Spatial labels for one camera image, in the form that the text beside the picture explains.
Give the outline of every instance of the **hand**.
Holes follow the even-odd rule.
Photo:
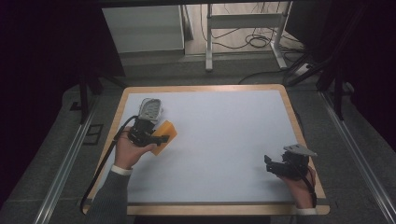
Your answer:
[[[150,144],[145,147],[138,147],[128,138],[128,132],[131,127],[125,127],[122,131],[116,146],[116,159],[114,165],[124,169],[130,170],[135,165],[141,156],[156,147],[155,144]]]
[[[313,202],[311,195],[309,194],[308,187],[306,186],[305,182],[300,180],[292,180],[285,176],[278,176],[285,184],[288,186],[291,195],[296,202],[296,207],[299,209],[303,208],[313,208]],[[316,184],[316,171],[308,166],[308,173],[306,174],[306,179],[315,187]]]

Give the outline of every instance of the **silver metal part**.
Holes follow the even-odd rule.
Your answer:
[[[361,149],[359,148],[346,124],[340,120],[333,111],[332,100],[330,97],[321,91],[319,92],[319,95],[323,99],[327,111],[329,112],[330,117],[335,124],[335,127],[337,128],[341,137],[344,139],[346,148],[349,150],[351,157],[356,163],[356,166],[361,171],[361,176],[364,178],[367,186],[373,193],[373,196],[375,197],[384,217],[387,219],[387,222],[393,224],[396,223],[396,207],[393,204],[393,201],[386,189],[376,177],[376,174],[370,167],[368,161],[365,159]]]
[[[66,183],[67,177],[69,177],[70,171],[76,160],[85,134],[90,127],[99,99],[99,96],[94,95],[92,97],[90,114],[88,115],[85,123],[81,124],[78,128],[78,132],[76,133],[73,143],[68,149],[67,154],[64,157],[64,161],[59,167],[58,173],[56,174],[51,186],[49,187],[46,198],[44,199],[40,209],[38,210],[37,216],[35,217],[35,220],[33,222],[34,224],[45,224],[50,222],[50,217],[52,216],[53,210],[55,209],[55,205],[58,202],[59,197],[61,196],[62,190],[64,189],[64,184]]]
[[[292,152],[294,154],[299,154],[299,155],[304,155],[304,156],[316,157],[318,155],[316,152],[313,152],[300,144],[283,147],[283,149],[285,149],[289,152]]]
[[[146,98],[140,105],[139,118],[156,123],[163,112],[161,100]]]

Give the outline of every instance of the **black cable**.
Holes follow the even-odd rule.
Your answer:
[[[206,37],[205,37],[205,33],[204,33],[203,22],[202,22],[202,5],[200,5],[200,19],[201,19],[201,32],[202,32],[202,36],[203,36],[204,40],[207,41],[207,39],[206,39]],[[226,33],[226,34],[224,34],[224,35],[219,35],[219,36],[213,36],[213,35],[211,35],[211,36],[212,36],[213,38],[220,38],[220,37],[223,37],[223,36],[228,35],[228,34],[230,34],[230,33],[233,33],[233,32],[235,32],[235,31],[237,31],[237,30],[240,30],[240,28],[231,30],[230,32],[228,32],[228,33]],[[223,44],[221,44],[221,43],[218,43],[218,42],[212,42],[212,44],[214,44],[214,45],[220,45],[220,46],[223,46],[224,48],[227,48],[227,49],[241,49],[241,48],[246,47],[247,45],[250,45],[251,47],[256,48],[256,49],[260,49],[260,48],[265,48],[266,46],[268,46],[268,45],[271,43],[272,38],[273,38],[273,36],[274,36],[274,31],[272,32],[270,38],[268,38],[268,37],[266,37],[266,36],[264,36],[264,35],[255,35],[255,34],[254,34],[255,31],[256,31],[256,28],[253,30],[253,32],[252,32],[251,35],[247,35],[247,36],[245,37],[245,42],[246,42],[246,44],[245,44],[245,45],[242,45],[242,46],[239,46],[239,47],[230,47],[230,46],[226,46],[226,45],[223,45]],[[263,44],[262,46],[255,45],[255,44],[252,43],[254,40],[264,41],[264,44]]]
[[[283,38],[286,38],[286,39],[289,39],[289,40],[292,40],[292,41],[295,41],[295,42],[299,42],[299,43],[301,43],[301,41],[300,41],[300,40],[298,40],[298,39],[292,39],[292,38],[290,38],[290,37],[287,37],[287,36],[285,36],[285,35],[282,35],[282,37],[283,37]]]
[[[250,77],[255,77],[255,76],[259,76],[259,75],[262,75],[262,74],[268,74],[268,73],[289,72],[291,69],[294,69],[300,63],[300,61],[304,60],[305,57],[307,57],[307,56],[308,56],[307,53],[303,54],[294,64],[292,64],[288,69],[285,69],[285,70],[277,70],[277,71],[270,71],[270,72],[258,72],[258,73],[253,73],[251,75],[248,75],[248,76],[242,78],[241,80],[239,80],[238,85],[241,85],[241,83],[243,81],[245,81],[246,79],[248,79]]]
[[[304,129],[303,121],[301,120],[301,116],[300,116],[300,114],[297,112],[297,110],[294,108],[293,105],[291,105],[291,108],[292,108],[293,111],[294,111],[294,114],[295,114],[295,116],[296,116],[296,118],[297,118],[298,124],[300,125],[300,129],[301,129],[301,131],[302,131],[302,133],[303,133],[303,136],[305,136],[305,129]]]
[[[119,140],[122,131],[125,129],[126,125],[127,125],[132,119],[137,119],[137,116],[132,116],[132,117],[130,117],[130,118],[127,119],[127,120],[125,121],[125,123],[120,127],[120,129],[117,131],[116,135],[114,136],[113,141],[111,141],[110,147],[108,147],[105,156],[102,158],[102,161],[100,162],[100,164],[99,164],[99,166],[98,166],[98,168],[97,168],[97,170],[96,170],[96,172],[95,172],[95,175],[93,176],[93,179],[92,179],[92,181],[91,181],[91,184],[88,186],[87,190],[86,190],[85,193],[84,193],[84,196],[83,196],[82,199],[81,199],[81,203],[79,204],[79,211],[80,211],[82,214],[84,214],[84,204],[85,204],[85,202],[87,201],[88,195],[90,194],[90,192],[91,192],[93,186],[95,185],[95,183],[96,183],[96,181],[97,181],[97,179],[98,179],[98,177],[99,177],[99,174],[102,172],[103,167],[105,167],[105,164],[106,164],[106,162],[107,162],[108,157],[109,157],[110,154],[111,154],[111,151],[113,150],[114,146],[117,144],[117,141]]]
[[[299,174],[300,178],[304,181],[304,183],[306,184],[306,187],[308,188],[309,194],[311,195],[311,199],[312,199],[312,205],[313,207],[317,207],[317,203],[318,203],[318,197],[317,194],[315,193],[315,188],[314,186],[311,185],[311,183],[309,183],[309,180],[306,178],[305,175],[301,174],[299,169],[295,166],[295,164],[293,162],[291,162],[291,160],[289,160],[289,163],[294,167],[294,169],[296,170],[296,172]],[[314,181],[314,177],[312,176],[311,171],[308,169],[308,167],[306,167],[306,169],[308,170],[309,174],[311,175],[312,181]]]

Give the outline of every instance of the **metal frame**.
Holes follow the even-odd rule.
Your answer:
[[[280,69],[288,68],[279,50],[279,41],[285,29],[286,20],[290,9],[290,2],[282,13],[268,14],[237,14],[237,15],[212,15],[212,6],[207,4],[207,41],[206,41],[206,62],[205,69],[210,72],[213,70],[213,48],[212,48],[212,29],[232,29],[232,28],[265,28],[277,27],[274,41],[271,41],[276,61]]]

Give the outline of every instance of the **metal rail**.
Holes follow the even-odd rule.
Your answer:
[[[382,186],[381,182],[376,178],[375,173],[371,169],[370,164],[364,158],[364,155],[361,153],[358,144],[356,143],[346,124],[335,114],[330,97],[321,91],[319,92],[319,95],[323,99],[330,117],[335,124],[335,127],[345,141],[346,147],[349,150],[352,159],[355,161],[358,169],[361,171],[361,175],[370,191],[373,193],[373,196],[375,197],[379,208],[384,214],[385,219],[388,221],[388,223],[395,224],[396,209],[387,191]]]
[[[78,131],[73,139],[70,148],[68,149],[66,155],[64,156],[64,161],[62,162],[58,173],[52,181],[51,186],[49,187],[49,192],[44,199],[44,202],[41,204],[40,209],[38,210],[37,216],[33,223],[42,224],[49,223],[50,217],[52,216],[53,210],[55,209],[56,203],[61,196],[62,190],[64,189],[64,184],[66,183],[67,177],[70,174],[70,171],[73,167],[73,164],[76,160],[76,156],[81,147],[82,141],[84,140],[85,134],[88,131],[88,128],[91,124],[92,117],[94,112],[96,111],[96,106],[99,102],[99,96],[94,95],[90,104],[90,114],[87,117],[85,123],[80,124]]]

